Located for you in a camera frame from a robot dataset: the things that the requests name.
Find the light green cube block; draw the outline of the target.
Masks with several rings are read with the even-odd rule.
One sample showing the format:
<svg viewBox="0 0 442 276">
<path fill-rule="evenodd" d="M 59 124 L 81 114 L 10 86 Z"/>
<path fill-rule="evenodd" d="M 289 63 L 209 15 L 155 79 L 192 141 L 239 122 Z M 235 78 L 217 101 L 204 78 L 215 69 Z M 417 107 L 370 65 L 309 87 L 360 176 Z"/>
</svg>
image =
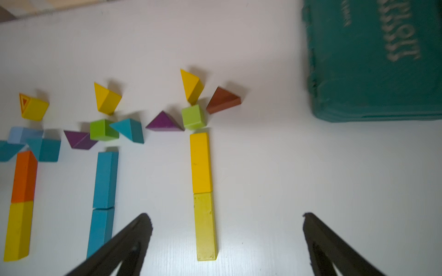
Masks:
<svg viewBox="0 0 442 276">
<path fill-rule="evenodd" d="M 204 111 L 199 104 L 184 108 L 181 111 L 184 127 L 188 130 L 197 130 L 207 126 Z"/>
</svg>

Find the purple triangular prism block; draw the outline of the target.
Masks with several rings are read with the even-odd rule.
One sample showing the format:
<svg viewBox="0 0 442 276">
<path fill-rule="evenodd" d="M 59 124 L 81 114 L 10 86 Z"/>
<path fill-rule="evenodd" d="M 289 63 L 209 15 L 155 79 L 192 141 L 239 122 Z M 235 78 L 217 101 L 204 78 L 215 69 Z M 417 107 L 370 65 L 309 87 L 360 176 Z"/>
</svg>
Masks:
<svg viewBox="0 0 442 276">
<path fill-rule="evenodd" d="M 64 134 L 69 142 L 69 145 L 74 150 L 90 150 L 95 144 L 96 140 L 90 138 L 88 132 L 76 132 L 64 130 Z"/>
<path fill-rule="evenodd" d="M 145 128 L 151 131 L 184 131 L 184 128 L 165 111 L 161 111 Z"/>
</svg>

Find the teal rectangular block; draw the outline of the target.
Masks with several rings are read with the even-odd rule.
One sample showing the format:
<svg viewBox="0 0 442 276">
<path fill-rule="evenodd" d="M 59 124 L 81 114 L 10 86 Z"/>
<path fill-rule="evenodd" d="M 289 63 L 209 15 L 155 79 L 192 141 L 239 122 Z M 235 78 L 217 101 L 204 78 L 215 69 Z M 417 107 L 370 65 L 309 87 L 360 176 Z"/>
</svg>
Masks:
<svg viewBox="0 0 442 276">
<path fill-rule="evenodd" d="M 99 152 L 94 186 L 93 208 L 109 209 L 115 206 L 119 152 Z"/>
<path fill-rule="evenodd" d="M 115 208 L 93 210 L 87 258 L 92 256 L 112 238 L 114 214 Z"/>
</svg>

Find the light blue cube block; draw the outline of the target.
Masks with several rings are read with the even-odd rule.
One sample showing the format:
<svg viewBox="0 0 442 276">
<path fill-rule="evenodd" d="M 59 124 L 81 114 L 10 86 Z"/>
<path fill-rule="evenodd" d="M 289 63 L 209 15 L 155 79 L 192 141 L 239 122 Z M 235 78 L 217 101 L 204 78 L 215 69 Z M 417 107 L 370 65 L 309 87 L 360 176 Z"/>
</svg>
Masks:
<svg viewBox="0 0 442 276">
<path fill-rule="evenodd" d="M 13 126 L 10 129 L 7 142 L 9 144 L 26 144 L 28 139 L 37 139 L 43 137 L 43 130 L 26 128 L 22 126 Z"/>
</svg>

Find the brown wooden block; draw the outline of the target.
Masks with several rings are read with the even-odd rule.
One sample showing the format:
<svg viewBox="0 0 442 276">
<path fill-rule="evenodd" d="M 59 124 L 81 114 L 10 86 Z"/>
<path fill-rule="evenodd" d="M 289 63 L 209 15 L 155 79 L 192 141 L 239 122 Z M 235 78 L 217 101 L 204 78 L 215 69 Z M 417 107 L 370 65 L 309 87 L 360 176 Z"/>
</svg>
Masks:
<svg viewBox="0 0 442 276">
<path fill-rule="evenodd" d="M 226 110 L 241 104 L 241 98 L 228 90 L 217 87 L 214 95 L 210 99 L 206 111 L 209 114 L 214 114 L 222 110 Z"/>
</svg>

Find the teal triangular prism block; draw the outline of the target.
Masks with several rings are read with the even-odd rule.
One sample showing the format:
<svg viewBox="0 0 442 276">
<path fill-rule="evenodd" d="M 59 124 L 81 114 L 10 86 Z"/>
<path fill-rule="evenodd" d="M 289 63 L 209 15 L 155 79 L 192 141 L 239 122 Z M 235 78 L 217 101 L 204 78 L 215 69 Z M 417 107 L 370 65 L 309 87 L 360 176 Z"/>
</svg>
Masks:
<svg viewBox="0 0 442 276">
<path fill-rule="evenodd" d="M 61 141 L 54 139 L 34 138 L 26 140 L 38 162 L 57 162 Z"/>
<path fill-rule="evenodd" d="M 21 151 L 24 144 L 10 144 L 6 140 L 0 141 L 0 162 L 8 162 Z"/>
<path fill-rule="evenodd" d="M 145 142 L 143 137 L 143 128 L 139 121 L 128 118 L 122 121 L 111 123 L 109 126 L 134 143 L 143 144 Z"/>
</svg>

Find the yellow triangular prism block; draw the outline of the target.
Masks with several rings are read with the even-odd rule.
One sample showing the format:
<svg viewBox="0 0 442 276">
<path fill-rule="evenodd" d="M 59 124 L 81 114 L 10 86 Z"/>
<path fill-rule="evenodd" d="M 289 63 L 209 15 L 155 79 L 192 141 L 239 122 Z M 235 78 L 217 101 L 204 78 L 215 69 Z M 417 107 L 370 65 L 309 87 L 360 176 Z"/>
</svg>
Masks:
<svg viewBox="0 0 442 276">
<path fill-rule="evenodd" d="M 204 90 L 204 85 L 199 77 L 191 74 L 190 72 L 183 69 L 181 69 L 180 72 L 183 80 L 186 100 L 191 105 L 195 105 Z"/>
<path fill-rule="evenodd" d="M 122 100 L 121 85 L 114 80 L 109 81 L 107 87 L 95 82 L 94 91 L 96 95 L 97 110 L 106 115 L 113 115 L 118 104 Z"/>
</svg>

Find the yellow rectangular block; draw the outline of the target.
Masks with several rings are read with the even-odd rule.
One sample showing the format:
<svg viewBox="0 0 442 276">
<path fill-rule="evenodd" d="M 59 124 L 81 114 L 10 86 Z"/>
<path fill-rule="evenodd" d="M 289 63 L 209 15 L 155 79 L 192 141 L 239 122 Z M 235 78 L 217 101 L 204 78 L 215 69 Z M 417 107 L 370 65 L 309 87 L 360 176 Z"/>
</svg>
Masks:
<svg viewBox="0 0 442 276">
<path fill-rule="evenodd" d="M 209 134 L 194 133 L 190 136 L 192 188 L 194 194 L 212 191 L 211 155 Z"/>
<path fill-rule="evenodd" d="M 11 203 L 5 241 L 5 262 L 18 261 L 29 255 L 33 201 Z"/>
</svg>

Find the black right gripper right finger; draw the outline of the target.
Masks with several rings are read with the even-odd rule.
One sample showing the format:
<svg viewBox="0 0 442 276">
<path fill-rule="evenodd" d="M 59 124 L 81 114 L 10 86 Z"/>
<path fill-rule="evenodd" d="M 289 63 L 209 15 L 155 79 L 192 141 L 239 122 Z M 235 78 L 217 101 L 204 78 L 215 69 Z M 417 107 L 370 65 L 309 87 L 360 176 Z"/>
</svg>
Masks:
<svg viewBox="0 0 442 276">
<path fill-rule="evenodd" d="M 310 262 L 316 276 L 382 276 L 383 273 L 366 261 L 313 213 L 305 213 L 303 232 Z"/>
</svg>

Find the yellow-green rectangular block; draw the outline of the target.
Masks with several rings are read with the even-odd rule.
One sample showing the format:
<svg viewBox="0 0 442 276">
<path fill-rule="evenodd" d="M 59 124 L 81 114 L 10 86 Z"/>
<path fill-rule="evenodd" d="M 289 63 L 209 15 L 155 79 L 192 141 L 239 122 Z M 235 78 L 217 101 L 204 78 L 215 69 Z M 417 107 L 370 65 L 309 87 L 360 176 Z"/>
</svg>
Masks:
<svg viewBox="0 0 442 276">
<path fill-rule="evenodd" d="M 198 261 L 215 261 L 218 256 L 212 192 L 194 194 L 196 254 Z"/>
</svg>

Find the yellow triangle block red pattern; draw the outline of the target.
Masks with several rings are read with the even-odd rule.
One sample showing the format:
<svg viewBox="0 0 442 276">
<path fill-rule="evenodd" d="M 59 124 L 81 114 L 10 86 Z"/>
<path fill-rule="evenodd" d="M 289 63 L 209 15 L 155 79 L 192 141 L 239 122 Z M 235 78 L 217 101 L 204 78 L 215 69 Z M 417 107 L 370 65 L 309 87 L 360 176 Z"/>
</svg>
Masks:
<svg viewBox="0 0 442 276">
<path fill-rule="evenodd" d="M 49 103 L 38 98 L 20 93 L 21 117 L 32 121 L 41 121 L 49 107 Z"/>
</svg>

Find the orange rectangular block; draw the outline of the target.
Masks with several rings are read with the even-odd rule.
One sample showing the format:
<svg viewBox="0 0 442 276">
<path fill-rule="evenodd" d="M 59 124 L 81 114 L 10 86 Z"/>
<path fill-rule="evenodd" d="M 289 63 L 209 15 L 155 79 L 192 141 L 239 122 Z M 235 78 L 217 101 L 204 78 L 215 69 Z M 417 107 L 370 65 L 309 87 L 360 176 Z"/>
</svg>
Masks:
<svg viewBox="0 0 442 276">
<path fill-rule="evenodd" d="M 38 161 L 32 151 L 17 154 L 11 203 L 33 201 Z"/>
</svg>

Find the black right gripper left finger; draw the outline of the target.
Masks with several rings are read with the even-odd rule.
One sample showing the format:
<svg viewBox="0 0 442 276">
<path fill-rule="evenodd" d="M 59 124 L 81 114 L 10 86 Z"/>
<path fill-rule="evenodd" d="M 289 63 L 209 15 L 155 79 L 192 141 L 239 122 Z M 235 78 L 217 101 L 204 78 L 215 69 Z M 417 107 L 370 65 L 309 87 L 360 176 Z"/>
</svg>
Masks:
<svg viewBox="0 0 442 276">
<path fill-rule="evenodd" d="M 68 275 L 110 276 L 117 270 L 119 276 L 138 276 L 152 233 L 151 219 L 142 213 Z"/>
</svg>

